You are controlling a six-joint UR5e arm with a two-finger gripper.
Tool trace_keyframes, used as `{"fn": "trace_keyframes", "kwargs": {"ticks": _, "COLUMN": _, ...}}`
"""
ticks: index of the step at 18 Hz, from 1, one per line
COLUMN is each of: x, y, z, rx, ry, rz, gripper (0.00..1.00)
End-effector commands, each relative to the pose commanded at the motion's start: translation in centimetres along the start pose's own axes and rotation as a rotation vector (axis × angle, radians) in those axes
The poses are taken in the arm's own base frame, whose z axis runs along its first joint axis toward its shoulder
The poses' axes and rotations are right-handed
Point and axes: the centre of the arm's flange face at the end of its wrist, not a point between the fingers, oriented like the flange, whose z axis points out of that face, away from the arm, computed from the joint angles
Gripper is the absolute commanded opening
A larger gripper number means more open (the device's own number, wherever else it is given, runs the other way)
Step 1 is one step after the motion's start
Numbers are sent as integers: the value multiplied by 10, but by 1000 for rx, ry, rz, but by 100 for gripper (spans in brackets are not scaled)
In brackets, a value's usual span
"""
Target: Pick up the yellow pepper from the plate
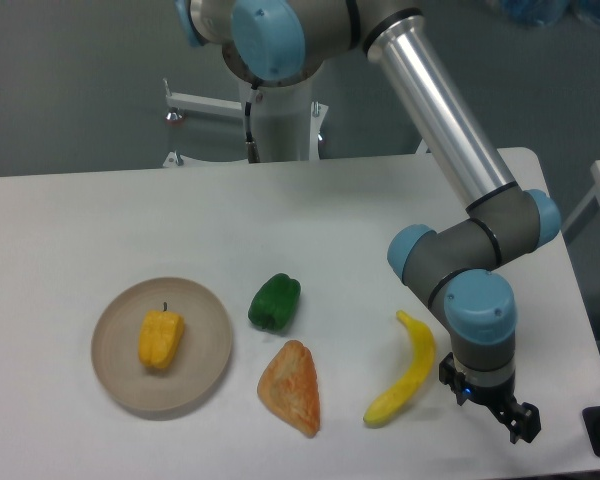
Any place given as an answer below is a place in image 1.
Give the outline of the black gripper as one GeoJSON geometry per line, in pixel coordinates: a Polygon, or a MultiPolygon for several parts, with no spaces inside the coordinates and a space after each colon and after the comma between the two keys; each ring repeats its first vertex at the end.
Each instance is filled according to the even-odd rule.
{"type": "Polygon", "coordinates": [[[466,401],[485,406],[509,432],[512,444],[531,443],[541,431],[538,408],[515,399],[515,360],[489,371],[467,367],[450,352],[439,364],[439,381],[448,386],[462,406],[466,401]]]}

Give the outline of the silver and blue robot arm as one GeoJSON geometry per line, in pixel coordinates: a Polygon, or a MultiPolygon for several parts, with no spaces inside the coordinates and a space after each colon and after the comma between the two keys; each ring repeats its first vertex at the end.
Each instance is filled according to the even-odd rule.
{"type": "Polygon", "coordinates": [[[360,49],[388,78],[467,219],[443,232],[409,226],[387,260],[447,330],[440,381],[458,402],[490,410],[512,441],[531,442],[538,409],[514,395],[514,294],[498,269],[553,240],[555,203],[523,190],[489,143],[424,32],[414,1],[179,1],[186,39],[221,46],[251,93],[307,81],[327,60],[360,49]]]}

